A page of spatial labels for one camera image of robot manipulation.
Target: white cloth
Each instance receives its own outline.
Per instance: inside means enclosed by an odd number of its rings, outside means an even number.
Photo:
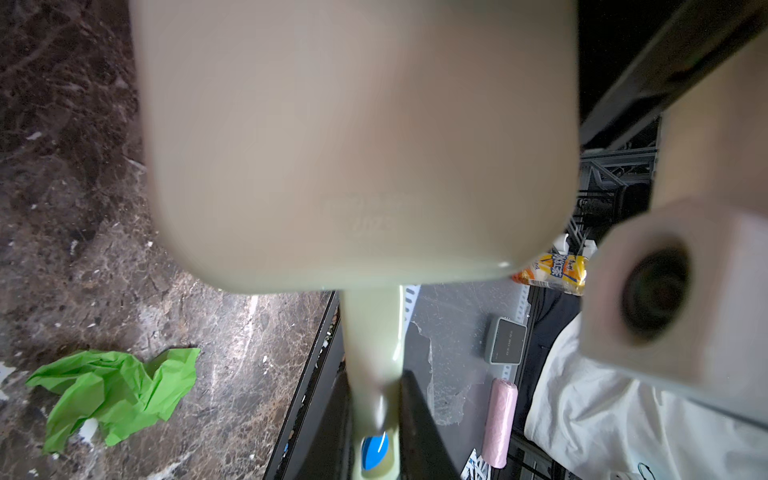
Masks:
[[[639,462],[656,480],[768,478],[768,432],[583,357],[580,328],[581,315],[555,340],[525,422],[554,460],[584,480]]]

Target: white paper debris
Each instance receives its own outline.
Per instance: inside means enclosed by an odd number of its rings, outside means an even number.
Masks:
[[[0,385],[15,371],[16,367],[5,366],[3,362],[0,362]],[[8,400],[8,396],[2,390],[0,390],[0,400]]]
[[[163,468],[159,472],[155,472],[152,475],[149,475],[147,480],[168,480],[169,478],[173,478],[174,472],[177,468],[179,468],[179,465],[184,463],[188,458],[190,458],[191,455],[192,452],[185,453],[169,466]]]
[[[462,480],[489,480],[491,478],[491,466],[485,463],[477,450],[472,449],[472,454],[462,470]]]
[[[91,448],[93,448],[94,444],[91,441],[92,438],[94,438],[94,434],[96,433],[96,429],[98,428],[98,420],[97,419],[88,419],[83,423],[83,426],[80,427],[80,430],[78,431],[78,435],[80,436],[80,439],[87,443]]]

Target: green cloth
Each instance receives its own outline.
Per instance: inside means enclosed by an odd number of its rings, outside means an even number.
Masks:
[[[200,349],[170,349],[147,365],[130,353],[77,352],[42,366],[27,380],[61,395],[45,426],[46,452],[63,452],[67,438],[89,418],[98,420],[104,442],[167,421],[197,380]]]

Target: snack package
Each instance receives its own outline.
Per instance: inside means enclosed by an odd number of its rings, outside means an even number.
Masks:
[[[512,275],[512,279],[524,285],[543,286],[561,290],[571,295],[584,293],[589,259],[581,255],[542,255],[525,270]]]

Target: black metal frame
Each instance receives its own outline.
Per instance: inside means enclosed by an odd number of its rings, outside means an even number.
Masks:
[[[605,14],[601,6],[610,2],[582,0],[579,14],[580,56],[582,64],[589,60],[589,45],[597,49],[600,42],[616,40],[595,34],[589,22],[611,22],[611,14],[626,21],[627,12],[621,7]],[[658,5],[647,5],[634,12],[636,22],[644,20],[643,12]],[[666,19],[665,23],[634,55],[613,85],[604,92],[594,106],[585,105],[582,98],[583,121],[579,128],[581,145],[585,149],[607,148],[615,150],[626,144],[635,134],[652,122],[683,93],[707,76],[749,40],[768,25],[768,5],[764,0],[687,0]],[[600,65],[585,70],[582,65],[580,81],[590,87],[591,74]]]
[[[334,362],[337,359],[340,362],[339,351],[341,352],[341,356],[343,356],[344,348],[340,336],[338,341],[334,341],[337,337],[336,333],[340,330],[338,328],[338,309],[339,293],[331,292],[328,304],[326,305],[326,311],[323,314],[323,318],[320,320],[320,327],[317,330],[317,335],[315,335],[312,349],[310,350],[309,356],[307,356],[304,369],[301,372],[299,384],[296,386],[296,390],[293,393],[293,398],[288,407],[286,418],[283,421],[283,426],[280,428],[280,434],[277,436],[277,441],[275,442],[275,448],[272,451],[270,461],[266,466],[264,478],[268,478],[269,480],[272,480],[273,478],[283,478],[287,461],[294,455],[294,453],[301,454],[301,452],[296,452],[295,446],[298,435],[293,435],[293,433],[298,432],[304,425],[307,425],[309,429],[313,422],[317,423],[323,416],[322,412],[320,412],[319,415],[307,415],[307,413],[311,409],[311,400],[315,396],[325,396],[326,398],[330,396],[330,390],[333,387],[333,377],[328,380],[326,376],[323,375],[323,370],[328,370],[324,369],[323,366],[327,362]],[[337,368],[329,370],[333,372],[333,376],[336,376],[336,372],[338,371]],[[309,437],[309,442],[311,442],[313,436],[314,435],[305,435],[302,437],[302,440]]]
[[[533,335],[534,325],[536,320],[542,313],[544,308],[544,290],[543,288],[532,286],[528,291],[528,302],[531,304],[531,313],[528,320],[528,331],[526,332],[525,347],[523,349],[523,361],[518,367],[517,374],[515,375],[515,385],[519,385],[522,377],[522,373],[525,371],[525,363],[528,361],[528,348],[531,345],[531,336]],[[536,470],[534,465],[529,465],[524,461],[525,455],[530,455],[535,462],[541,463],[548,467],[549,476],[544,475],[540,471]],[[538,445],[530,442],[527,438],[520,436],[514,431],[510,435],[509,450],[507,451],[508,466],[503,470],[494,469],[491,474],[492,480],[500,480],[501,478],[520,478],[522,469],[528,470],[535,477],[542,478],[543,480],[565,480],[566,478],[577,478],[575,476],[567,477],[568,470],[552,459],[547,453],[542,450]]]
[[[598,164],[603,167],[645,165],[654,161],[657,154],[657,147],[631,148],[628,150],[583,153],[579,161],[583,164]]]

